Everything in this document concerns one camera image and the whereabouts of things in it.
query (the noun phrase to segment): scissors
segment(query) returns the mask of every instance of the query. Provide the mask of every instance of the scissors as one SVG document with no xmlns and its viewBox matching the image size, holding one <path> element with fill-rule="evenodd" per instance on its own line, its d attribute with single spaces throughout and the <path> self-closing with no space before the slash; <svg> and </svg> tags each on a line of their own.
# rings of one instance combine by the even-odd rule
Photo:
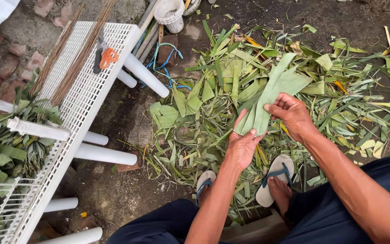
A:
<svg viewBox="0 0 390 244">
<path fill-rule="evenodd" d="M 99 74 L 102 69 L 109 67 L 111 62 L 116 62 L 118 60 L 118 53 L 106 44 L 104 40 L 103 29 L 99 33 L 99 38 L 97 40 L 97 51 L 96 58 L 93 66 L 93 73 Z"/>
</svg>

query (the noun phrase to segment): orange scissors handle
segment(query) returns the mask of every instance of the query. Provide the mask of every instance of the orange scissors handle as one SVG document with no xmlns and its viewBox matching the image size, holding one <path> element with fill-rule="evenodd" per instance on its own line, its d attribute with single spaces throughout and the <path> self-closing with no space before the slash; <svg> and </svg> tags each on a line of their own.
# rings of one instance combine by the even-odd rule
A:
<svg viewBox="0 0 390 244">
<path fill-rule="evenodd" d="M 100 68 L 106 69 L 109 67 L 111 62 L 116 62 L 118 60 L 118 53 L 112 48 L 106 48 L 105 51 L 102 53 L 102 60 L 100 61 Z"/>
</svg>

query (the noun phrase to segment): hand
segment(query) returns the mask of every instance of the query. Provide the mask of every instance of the hand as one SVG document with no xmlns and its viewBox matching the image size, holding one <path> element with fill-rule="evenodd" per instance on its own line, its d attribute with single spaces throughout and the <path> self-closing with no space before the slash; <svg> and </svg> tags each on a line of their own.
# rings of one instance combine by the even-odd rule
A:
<svg viewBox="0 0 390 244">
<path fill-rule="evenodd" d="M 272 115 L 272 119 L 280 118 L 291 138 L 303 143 L 303 137 L 308 133 L 320 133 L 314 125 L 306 104 L 299 99 L 281 92 L 276 101 L 265 104 L 264 109 Z"/>
<path fill-rule="evenodd" d="M 234 129 L 246 113 L 247 110 L 243 109 L 234 123 Z M 266 131 L 263 135 L 254 138 L 256 132 L 257 131 L 255 129 L 252 129 L 246 135 L 241 136 L 235 131 L 232 131 L 230 137 L 228 138 L 228 147 L 227 151 L 225 152 L 224 161 L 235 164 L 240 172 L 246 169 L 252 161 L 253 154 L 255 152 L 255 146 L 267 133 Z"/>
</svg>

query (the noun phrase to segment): foot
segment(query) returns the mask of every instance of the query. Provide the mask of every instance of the foot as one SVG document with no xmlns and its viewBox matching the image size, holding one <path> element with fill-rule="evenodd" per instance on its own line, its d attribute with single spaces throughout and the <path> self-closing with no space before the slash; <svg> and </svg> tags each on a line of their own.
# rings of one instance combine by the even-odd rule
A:
<svg viewBox="0 0 390 244">
<path fill-rule="evenodd" d="M 210 196 L 211 187 L 206 185 L 198 197 L 198 207 L 201 208 L 208 196 Z"/>
<path fill-rule="evenodd" d="M 279 211 L 281 211 L 281 215 L 284 217 L 290 203 L 291 189 L 287 186 L 287 183 L 278 179 L 276 176 L 269 177 L 267 183 L 269 184 L 270 192 L 278 205 Z"/>
</svg>

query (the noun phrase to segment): white plastic pot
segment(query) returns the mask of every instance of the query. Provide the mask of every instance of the white plastic pot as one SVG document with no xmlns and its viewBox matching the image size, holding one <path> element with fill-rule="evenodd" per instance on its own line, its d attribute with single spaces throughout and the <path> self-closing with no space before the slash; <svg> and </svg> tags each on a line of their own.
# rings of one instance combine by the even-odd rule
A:
<svg viewBox="0 0 390 244">
<path fill-rule="evenodd" d="M 154 8 L 154 18 L 159 24 L 173 34 L 183 29 L 183 12 L 185 5 L 182 0 L 161 0 Z"/>
</svg>

